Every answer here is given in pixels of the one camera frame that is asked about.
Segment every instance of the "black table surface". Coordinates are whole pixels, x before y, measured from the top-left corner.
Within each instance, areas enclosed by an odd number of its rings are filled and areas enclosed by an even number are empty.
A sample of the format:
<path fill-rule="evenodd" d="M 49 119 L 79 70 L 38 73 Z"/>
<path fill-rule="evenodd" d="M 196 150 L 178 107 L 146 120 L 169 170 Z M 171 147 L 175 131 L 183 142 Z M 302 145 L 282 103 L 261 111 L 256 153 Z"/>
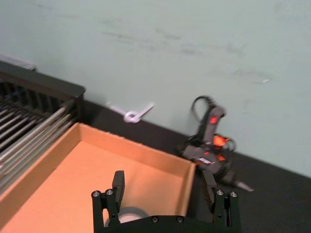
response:
<path fill-rule="evenodd" d="M 119 114 L 87 101 L 85 123 L 172 154 L 176 145 L 187 139 L 185 135 L 142 120 L 136 124 L 125 123 Z M 310 178 L 238 153 L 233 168 L 239 179 L 255 190 L 249 193 L 219 185 L 225 192 L 238 193 L 244 233 L 311 233 Z M 212 220 L 199 172 L 194 176 L 187 216 Z"/>

